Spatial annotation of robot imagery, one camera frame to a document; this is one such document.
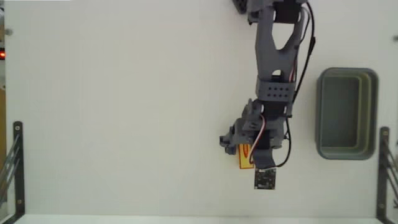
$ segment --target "gray plastic tray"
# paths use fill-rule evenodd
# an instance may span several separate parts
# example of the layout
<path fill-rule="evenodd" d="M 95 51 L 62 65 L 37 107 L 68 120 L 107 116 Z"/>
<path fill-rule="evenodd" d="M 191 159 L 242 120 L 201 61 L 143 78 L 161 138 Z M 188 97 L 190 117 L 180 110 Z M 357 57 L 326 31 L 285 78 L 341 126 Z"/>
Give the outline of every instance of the gray plastic tray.
<path fill-rule="evenodd" d="M 317 149 L 325 159 L 369 159 L 378 79 L 367 68 L 329 68 L 318 80 Z"/>

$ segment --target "robotic arm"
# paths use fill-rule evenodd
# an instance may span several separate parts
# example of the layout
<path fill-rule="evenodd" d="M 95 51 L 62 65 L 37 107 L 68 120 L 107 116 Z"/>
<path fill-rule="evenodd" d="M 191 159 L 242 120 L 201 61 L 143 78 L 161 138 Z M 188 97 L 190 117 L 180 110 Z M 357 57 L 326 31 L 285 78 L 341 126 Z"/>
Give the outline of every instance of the robotic arm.
<path fill-rule="evenodd" d="M 242 117 L 238 118 L 228 133 L 220 136 L 220 145 L 230 155 L 236 154 L 240 144 L 250 144 L 250 161 L 258 169 L 281 167 L 289 158 L 292 147 L 289 118 L 292 117 L 292 108 L 295 97 L 307 69 L 311 52 L 315 45 L 314 21 L 311 5 L 307 0 L 233 0 L 237 10 L 248 13 L 248 22 L 257 23 L 256 57 L 257 57 L 257 99 L 249 100 L 244 107 Z M 304 30 L 307 4 L 312 19 L 312 37 L 308 50 L 307 60 L 297 81 L 297 55 Z M 285 46 L 276 49 L 272 37 L 274 23 L 293 24 L 294 30 Z M 272 158 L 272 150 L 282 147 L 282 141 L 289 140 L 289 152 L 286 160 L 276 165 Z"/>

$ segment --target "yellow label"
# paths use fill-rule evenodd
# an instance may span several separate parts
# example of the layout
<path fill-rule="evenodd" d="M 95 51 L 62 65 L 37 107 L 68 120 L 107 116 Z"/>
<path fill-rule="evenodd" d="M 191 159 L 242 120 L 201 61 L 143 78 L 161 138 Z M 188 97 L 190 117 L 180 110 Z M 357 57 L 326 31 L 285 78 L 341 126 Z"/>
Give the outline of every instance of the yellow label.
<path fill-rule="evenodd" d="M 241 169 L 253 169 L 254 165 L 250 164 L 250 149 L 251 145 L 249 144 L 240 144 L 239 148 L 239 168 Z"/>

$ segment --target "white backdrop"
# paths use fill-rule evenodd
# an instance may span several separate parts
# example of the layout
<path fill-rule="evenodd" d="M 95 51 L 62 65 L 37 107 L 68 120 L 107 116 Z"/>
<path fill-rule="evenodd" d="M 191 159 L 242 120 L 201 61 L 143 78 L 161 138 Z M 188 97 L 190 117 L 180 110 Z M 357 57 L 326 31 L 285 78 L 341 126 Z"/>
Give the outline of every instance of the white backdrop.
<path fill-rule="evenodd" d="M 256 80 L 256 26 L 229 0 L 6 2 L 8 140 L 23 121 L 27 212 L 374 217 L 377 154 L 317 153 L 316 80 L 329 67 L 375 70 L 377 123 L 396 136 L 398 1 L 312 5 L 318 43 L 294 148 L 267 191 L 218 145 Z"/>

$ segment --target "screw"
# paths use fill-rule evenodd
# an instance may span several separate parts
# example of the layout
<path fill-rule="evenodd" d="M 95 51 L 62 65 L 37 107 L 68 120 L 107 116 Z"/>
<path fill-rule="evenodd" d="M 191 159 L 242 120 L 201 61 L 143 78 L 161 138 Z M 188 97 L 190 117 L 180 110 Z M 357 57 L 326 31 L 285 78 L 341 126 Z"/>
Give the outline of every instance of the screw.
<path fill-rule="evenodd" d="M 4 31 L 4 33 L 5 33 L 6 35 L 12 35 L 12 29 L 6 29 L 6 30 Z"/>

